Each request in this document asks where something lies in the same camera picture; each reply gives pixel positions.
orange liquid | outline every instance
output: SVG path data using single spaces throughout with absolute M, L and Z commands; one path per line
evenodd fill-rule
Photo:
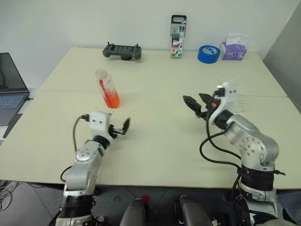
M 106 96 L 104 96 L 103 98 L 109 108 L 118 108 L 120 99 L 119 99 L 117 92 L 110 94 L 109 100 Z

laptop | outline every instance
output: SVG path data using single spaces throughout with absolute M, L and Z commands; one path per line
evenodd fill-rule
M 29 96 L 9 53 L 0 53 L 0 126 L 7 126 Z

laptop screen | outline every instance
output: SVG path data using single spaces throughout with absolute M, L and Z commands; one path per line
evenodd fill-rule
M 0 93 L 28 91 L 9 53 L 0 53 Z

robotic arm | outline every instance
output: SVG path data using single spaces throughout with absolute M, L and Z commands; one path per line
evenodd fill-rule
M 127 132 L 130 124 L 130 119 L 127 119 L 123 129 L 115 129 L 110 124 L 110 117 L 111 114 L 104 112 L 81 116 L 89 122 L 93 139 L 76 150 L 74 165 L 66 172 L 63 203 L 56 226 L 92 225 L 93 194 L 102 157 L 117 135 Z
M 279 152 L 276 141 L 262 134 L 246 118 L 227 110 L 236 95 L 236 89 L 229 83 L 218 86 L 213 96 L 200 94 L 207 104 L 207 112 L 202 112 L 201 105 L 193 98 L 183 98 L 197 117 L 209 121 L 207 125 L 214 124 L 224 129 L 227 139 L 240 151 L 240 194 L 235 197 L 234 203 L 239 207 L 241 225 L 244 226 L 254 225 L 260 218 L 277 218 L 276 189 L 273 182 L 274 173 L 281 172 L 275 170 L 275 159 Z

blue tape roll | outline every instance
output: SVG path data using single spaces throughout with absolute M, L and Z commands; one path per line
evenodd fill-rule
M 212 64 L 218 60 L 221 51 L 215 46 L 202 46 L 198 50 L 198 60 L 206 63 Z

